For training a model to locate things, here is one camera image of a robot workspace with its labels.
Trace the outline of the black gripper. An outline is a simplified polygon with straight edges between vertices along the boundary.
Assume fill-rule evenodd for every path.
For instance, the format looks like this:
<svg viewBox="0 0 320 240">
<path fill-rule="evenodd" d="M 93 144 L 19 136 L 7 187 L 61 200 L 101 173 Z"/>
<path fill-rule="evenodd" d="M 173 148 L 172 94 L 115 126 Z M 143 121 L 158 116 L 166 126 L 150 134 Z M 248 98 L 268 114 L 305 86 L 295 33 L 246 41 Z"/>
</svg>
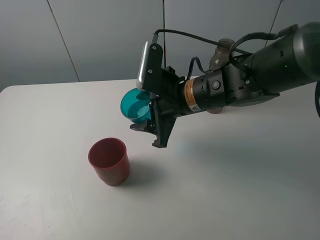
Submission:
<svg viewBox="0 0 320 240">
<path fill-rule="evenodd" d="M 155 134 L 153 147 L 166 148 L 181 106 L 180 82 L 183 77 L 176 75 L 175 70 L 168 66 L 152 67 L 152 93 L 155 94 L 150 103 L 150 119 L 135 122 L 130 129 L 137 132 Z"/>
</svg>

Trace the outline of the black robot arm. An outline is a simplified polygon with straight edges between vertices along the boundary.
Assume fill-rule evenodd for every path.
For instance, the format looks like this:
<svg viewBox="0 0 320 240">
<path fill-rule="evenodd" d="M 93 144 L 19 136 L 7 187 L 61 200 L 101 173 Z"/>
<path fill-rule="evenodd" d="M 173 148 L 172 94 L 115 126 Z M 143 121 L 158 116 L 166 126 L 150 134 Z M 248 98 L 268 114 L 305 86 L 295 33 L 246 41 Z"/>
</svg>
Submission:
<svg viewBox="0 0 320 240">
<path fill-rule="evenodd" d="M 226 106 L 261 104 L 281 92 L 320 81 L 320 25 L 292 25 L 278 33 L 253 32 L 229 47 L 227 61 L 196 78 L 162 67 L 158 33 L 145 44 L 136 86 L 149 95 L 150 117 L 134 121 L 134 131 L 155 135 L 165 148 L 176 119 Z"/>
</svg>

